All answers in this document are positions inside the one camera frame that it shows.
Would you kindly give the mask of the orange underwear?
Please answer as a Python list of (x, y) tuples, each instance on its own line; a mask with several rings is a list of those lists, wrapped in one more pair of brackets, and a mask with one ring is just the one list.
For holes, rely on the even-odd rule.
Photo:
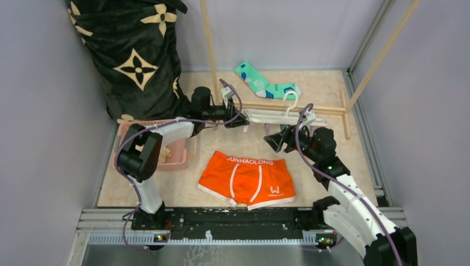
[(296, 200), (286, 161), (246, 158), (215, 151), (197, 187), (233, 207), (249, 211)]

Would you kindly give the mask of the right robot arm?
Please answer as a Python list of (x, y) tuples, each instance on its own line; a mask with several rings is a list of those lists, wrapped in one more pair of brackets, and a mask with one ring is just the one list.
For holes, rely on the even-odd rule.
[(318, 228), (338, 231), (360, 254), (364, 265), (418, 265), (417, 239), (409, 227), (399, 227), (364, 195), (336, 154), (332, 129), (286, 126), (263, 140), (275, 151), (296, 151), (329, 196), (313, 203)]

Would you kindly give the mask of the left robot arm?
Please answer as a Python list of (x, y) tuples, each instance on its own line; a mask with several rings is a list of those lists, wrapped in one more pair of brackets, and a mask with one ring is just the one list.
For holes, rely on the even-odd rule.
[(131, 213), (134, 230), (163, 229), (167, 225), (165, 204), (152, 176), (157, 169), (160, 151), (175, 141), (198, 135), (207, 125), (234, 128), (249, 125), (235, 88), (225, 84), (221, 90), (223, 103), (212, 104), (211, 90), (197, 87), (191, 96), (190, 107), (184, 116), (152, 126), (132, 124), (118, 148), (114, 162), (118, 173), (132, 185), (137, 195), (136, 209)]

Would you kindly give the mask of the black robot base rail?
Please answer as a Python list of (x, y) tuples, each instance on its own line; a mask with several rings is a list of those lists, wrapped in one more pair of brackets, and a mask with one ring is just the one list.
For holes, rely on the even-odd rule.
[(334, 245), (339, 234), (319, 223), (311, 208), (174, 207), (158, 211), (155, 217), (142, 210), (130, 215), (135, 231), (163, 231), (171, 240), (283, 241), (300, 240)]

